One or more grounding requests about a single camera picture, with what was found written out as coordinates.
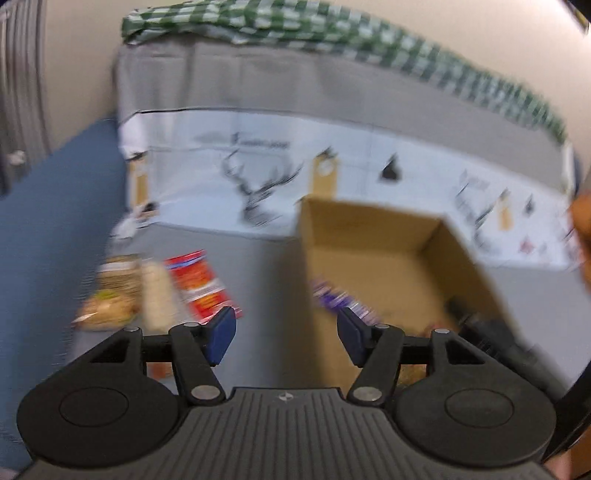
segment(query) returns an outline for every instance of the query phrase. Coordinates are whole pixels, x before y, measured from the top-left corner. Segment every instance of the open brown box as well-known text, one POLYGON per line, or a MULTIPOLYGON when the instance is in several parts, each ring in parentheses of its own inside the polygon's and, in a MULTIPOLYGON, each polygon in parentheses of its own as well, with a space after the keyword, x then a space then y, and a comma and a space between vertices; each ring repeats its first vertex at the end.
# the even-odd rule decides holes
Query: open brown box
MULTIPOLYGON (((409 335, 433 324, 454 329, 444 309, 452 297, 475 311, 507 318, 439 218, 307 196, 301 202, 300 233, 309 281, 327 280, 346 290, 384 323, 409 335)), ((323 383, 346 393, 359 369, 340 343, 335 315, 313 306, 313 335, 323 383)))

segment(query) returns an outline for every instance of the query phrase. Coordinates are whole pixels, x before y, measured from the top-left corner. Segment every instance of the deer head illustration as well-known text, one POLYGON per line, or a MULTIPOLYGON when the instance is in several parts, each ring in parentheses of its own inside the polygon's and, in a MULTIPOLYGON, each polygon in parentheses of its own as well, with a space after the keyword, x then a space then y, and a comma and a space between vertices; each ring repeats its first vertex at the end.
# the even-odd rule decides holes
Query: deer head illustration
POLYGON ((244 221, 254 226, 264 226, 277 218, 277 215, 263 211, 260 203, 271 196, 273 188, 285 185, 297 177, 303 165, 300 165, 293 172, 290 165, 284 169, 283 173, 280 173, 277 168, 273 169, 271 178, 255 190, 249 187, 247 180, 242 175, 244 171, 243 164, 236 167, 230 166, 230 159, 237 152, 238 150, 233 151, 222 160, 222 170, 226 177, 236 182, 238 191, 246 197, 246 203, 242 211, 244 221))

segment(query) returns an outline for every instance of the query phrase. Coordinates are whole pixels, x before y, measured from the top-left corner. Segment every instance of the wall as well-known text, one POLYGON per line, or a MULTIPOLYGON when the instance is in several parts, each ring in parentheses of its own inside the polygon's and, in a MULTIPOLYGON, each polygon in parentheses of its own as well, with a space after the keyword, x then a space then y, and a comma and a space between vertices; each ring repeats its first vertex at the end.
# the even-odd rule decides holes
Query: wall
MULTIPOLYGON (((111 65, 120 21, 142 1, 47 2, 48 121, 57 146, 114 110, 111 65)), ((582 160, 591 164, 591 37, 583 35, 560 0, 340 3, 384 17, 481 67, 528 83, 562 114, 582 160)))

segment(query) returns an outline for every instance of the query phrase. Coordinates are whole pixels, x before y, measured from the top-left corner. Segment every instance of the purple candy wrapper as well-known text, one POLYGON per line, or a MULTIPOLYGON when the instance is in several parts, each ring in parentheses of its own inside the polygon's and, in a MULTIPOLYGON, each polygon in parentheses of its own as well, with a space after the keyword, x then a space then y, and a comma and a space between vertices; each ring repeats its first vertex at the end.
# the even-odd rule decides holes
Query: purple candy wrapper
POLYGON ((340 309, 350 308, 365 324, 375 325, 379 323, 379 317, 373 310, 362 305, 347 292, 333 287, 328 282, 314 282, 312 295, 320 305, 333 313, 338 313, 340 309))

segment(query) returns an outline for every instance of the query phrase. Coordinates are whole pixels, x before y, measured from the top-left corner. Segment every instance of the checkered cloth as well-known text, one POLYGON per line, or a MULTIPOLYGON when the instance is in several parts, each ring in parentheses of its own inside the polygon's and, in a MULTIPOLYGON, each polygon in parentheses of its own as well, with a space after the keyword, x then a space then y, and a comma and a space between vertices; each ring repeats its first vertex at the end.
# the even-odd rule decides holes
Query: checkered cloth
POLYGON ((306 0, 196 0, 132 11, 122 36, 139 44, 166 33, 197 33, 237 45, 331 53, 398 70, 524 127, 545 128, 559 143, 564 123, 524 85, 477 69, 440 45, 380 18, 306 0))

